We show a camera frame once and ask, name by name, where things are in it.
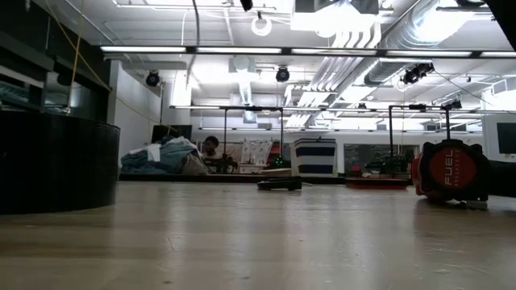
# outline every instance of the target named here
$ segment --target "black curved counter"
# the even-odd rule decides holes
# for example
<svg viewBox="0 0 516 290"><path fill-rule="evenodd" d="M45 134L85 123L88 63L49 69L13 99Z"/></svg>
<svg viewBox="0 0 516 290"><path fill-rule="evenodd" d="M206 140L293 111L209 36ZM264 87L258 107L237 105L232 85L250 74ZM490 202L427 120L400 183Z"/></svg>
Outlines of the black curved counter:
<svg viewBox="0 0 516 290"><path fill-rule="evenodd" d="M105 123L0 111L0 214L114 204L119 136Z"/></svg>

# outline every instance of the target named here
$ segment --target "track light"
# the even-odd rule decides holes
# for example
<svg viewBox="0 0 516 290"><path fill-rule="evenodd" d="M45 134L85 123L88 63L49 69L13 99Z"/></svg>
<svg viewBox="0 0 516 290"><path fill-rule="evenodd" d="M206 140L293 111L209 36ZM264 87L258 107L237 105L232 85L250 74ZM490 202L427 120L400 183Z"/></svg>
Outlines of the track light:
<svg viewBox="0 0 516 290"><path fill-rule="evenodd" d="M286 82L289 80L289 78L290 78L289 70L285 66L281 66L277 70L276 81L277 82Z"/></svg>
<svg viewBox="0 0 516 290"><path fill-rule="evenodd" d="M154 71L154 72L150 72L148 74L147 79L145 80L145 82L147 83L148 86L151 86L151 87L158 86L158 84L161 81L159 73L160 72L158 72L158 71Z"/></svg>
<svg viewBox="0 0 516 290"><path fill-rule="evenodd" d="M460 100L453 100L452 102L447 103L446 105L441 105L441 108L443 110L460 110L462 109L462 103L460 102Z"/></svg>
<svg viewBox="0 0 516 290"><path fill-rule="evenodd" d="M248 12L252 9L252 0L240 0L240 3L242 3L244 11Z"/></svg>
<svg viewBox="0 0 516 290"><path fill-rule="evenodd" d="M433 64L417 64L415 68L407 69L405 71L405 76L403 76L402 81L407 84L415 84L422 78L427 76L427 73L433 72L434 65Z"/></svg>

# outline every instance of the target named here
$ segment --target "computer screen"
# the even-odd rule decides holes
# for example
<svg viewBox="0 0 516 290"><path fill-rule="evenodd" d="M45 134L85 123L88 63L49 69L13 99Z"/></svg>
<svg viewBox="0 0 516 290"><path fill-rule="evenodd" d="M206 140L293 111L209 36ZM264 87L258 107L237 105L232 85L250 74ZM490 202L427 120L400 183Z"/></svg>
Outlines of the computer screen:
<svg viewBox="0 0 516 290"><path fill-rule="evenodd" d="M500 154L516 154L516 122L497 124Z"/></svg>

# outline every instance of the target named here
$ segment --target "ceiling light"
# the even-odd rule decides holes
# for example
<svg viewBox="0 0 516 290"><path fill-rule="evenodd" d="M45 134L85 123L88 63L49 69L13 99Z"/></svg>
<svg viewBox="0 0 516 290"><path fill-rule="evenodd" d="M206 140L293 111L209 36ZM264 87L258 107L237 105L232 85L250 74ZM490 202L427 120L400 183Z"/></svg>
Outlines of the ceiling light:
<svg viewBox="0 0 516 290"><path fill-rule="evenodd" d="M203 128L200 127L199 130L206 130L206 131L224 131L224 127L218 127L218 128ZM226 128L228 131L279 131L280 129L274 128L274 129L265 129L265 128Z"/></svg>
<svg viewBox="0 0 516 290"><path fill-rule="evenodd" d="M415 84L422 78L427 76L427 73L435 71L434 64L417 64L412 69L407 69L405 76L402 77L402 81L405 85Z"/></svg>
<svg viewBox="0 0 516 290"><path fill-rule="evenodd" d="M292 54L318 56L375 56L377 51L368 49L292 48Z"/></svg>
<svg viewBox="0 0 516 290"><path fill-rule="evenodd" d="M384 0L381 3L381 7L384 9L389 9L393 5L394 0Z"/></svg>
<svg viewBox="0 0 516 290"><path fill-rule="evenodd" d="M419 64L429 64L432 60L421 60L421 59L411 59L411 58L380 58L380 62L386 63L419 63Z"/></svg>
<svg viewBox="0 0 516 290"><path fill-rule="evenodd" d="M417 56L417 57L468 57L471 52L456 52L456 51L387 51L387 56Z"/></svg>
<svg viewBox="0 0 516 290"><path fill-rule="evenodd" d="M126 52L126 53L166 53L186 52L183 47L139 47L139 46L101 46L103 52Z"/></svg>
<svg viewBox="0 0 516 290"><path fill-rule="evenodd" d="M363 113L372 112L370 109L326 109L330 112L348 112L348 113Z"/></svg>
<svg viewBox="0 0 516 290"><path fill-rule="evenodd" d="M219 106L170 106L170 109L186 109L186 110L218 110Z"/></svg>
<svg viewBox="0 0 516 290"><path fill-rule="evenodd" d="M276 73L277 82L287 82L290 78L290 72L286 66L281 66Z"/></svg>
<svg viewBox="0 0 516 290"><path fill-rule="evenodd" d="M392 9L382 9L378 11L378 15L385 16L385 15L392 15L394 14L394 10Z"/></svg>
<svg viewBox="0 0 516 290"><path fill-rule="evenodd" d="M273 30L273 22L268 17L261 17L259 11L258 13L258 17L251 22L251 31L258 36L267 36ZM262 28L258 28L258 21L265 21L265 25Z"/></svg>
<svg viewBox="0 0 516 290"><path fill-rule="evenodd" d="M481 57L516 57L516 52L482 52Z"/></svg>
<svg viewBox="0 0 516 290"><path fill-rule="evenodd" d="M160 83L160 72L149 72L147 78L145 79L145 83L147 83L150 87L156 87Z"/></svg>
<svg viewBox="0 0 516 290"><path fill-rule="evenodd" d="M281 48L197 48L199 53L252 53L252 54L280 54Z"/></svg>
<svg viewBox="0 0 516 290"><path fill-rule="evenodd" d="M453 100L447 103L446 105L441 105L441 109L460 110L462 109L462 103L460 102L460 100Z"/></svg>
<svg viewBox="0 0 516 290"><path fill-rule="evenodd" d="M115 0L112 0L112 2L118 7L118 8L147 8L147 9L154 9L154 10L193 10L194 6L192 5L139 5L139 4L119 4ZM222 6L222 5L197 5L198 10L225 10L228 9L229 11L235 11L235 12L241 12L242 7L241 6ZM260 7L261 11L267 11L267 12L277 12L276 7L270 7L270 6L262 6Z"/></svg>
<svg viewBox="0 0 516 290"><path fill-rule="evenodd" d="M307 108L307 107L289 107L289 108L283 108L284 111L312 111L312 112L318 112L321 109L320 108Z"/></svg>

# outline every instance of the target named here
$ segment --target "metal stand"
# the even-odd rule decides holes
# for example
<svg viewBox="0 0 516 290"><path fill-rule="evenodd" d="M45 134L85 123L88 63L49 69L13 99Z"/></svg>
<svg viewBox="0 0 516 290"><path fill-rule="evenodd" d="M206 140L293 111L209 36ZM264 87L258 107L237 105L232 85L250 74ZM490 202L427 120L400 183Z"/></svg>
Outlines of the metal stand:
<svg viewBox="0 0 516 290"><path fill-rule="evenodd" d="M227 111L228 110L246 110L251 112L261 112L269 110L272 112L280 111L281 113L281 138L280 138L280 153L283 156L283 108L281 107L265 107L265 106L221 106L220 109L224 110L224 153L223 158L226 155L226 141L227 141Z"/></svg>
<svg viewBox="0 0 516 290"><path fill-rule="evenodd" d="M446 116L446 138L449 140L452 138L450 133L450 109L440 106L426 106L420 105L408 105L408 106L389 106L389 141L390 141L390 164L391 164L391 176L393 176L393 159L394 159L394 137L393 137L393 108L419 110L422 113L426 113L427 109L439 109L443 110Z"/></svg>

